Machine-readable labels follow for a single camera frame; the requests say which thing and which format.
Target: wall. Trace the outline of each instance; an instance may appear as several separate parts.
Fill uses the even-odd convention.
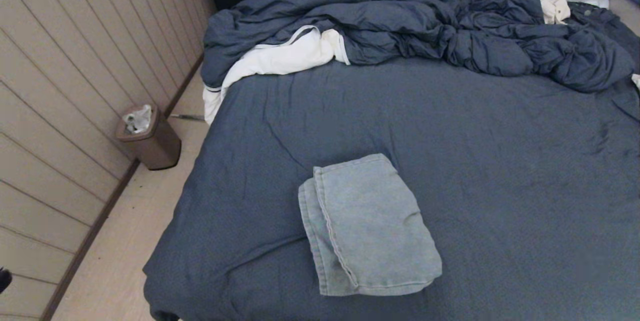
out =
[[[38,319],[132,155],[125,109],[165,109],[213,0],[0,0],[0,321]]]

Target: floor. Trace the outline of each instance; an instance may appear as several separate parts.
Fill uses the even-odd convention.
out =
[[[201,115],[202,79],[196,72],[173,110]],[[73,277],[53,321],[151,321],[142,294],[142,267],[173,216],[183,185],[209,129],[204,122],[170,118],[182,139],[174,168],[150,171],[143,164],[124,189]]]

